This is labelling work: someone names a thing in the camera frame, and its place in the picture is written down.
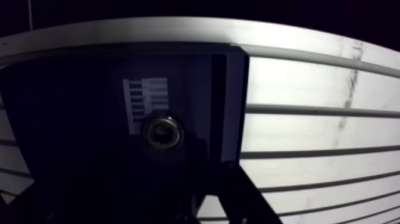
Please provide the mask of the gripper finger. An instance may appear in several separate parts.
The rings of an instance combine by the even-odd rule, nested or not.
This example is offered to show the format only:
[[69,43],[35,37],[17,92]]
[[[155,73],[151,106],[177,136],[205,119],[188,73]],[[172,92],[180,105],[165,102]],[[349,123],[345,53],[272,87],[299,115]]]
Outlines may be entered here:
[[192,195],[216,196],[230,223],[282,224],[238,163],[193,162],[188,171]]

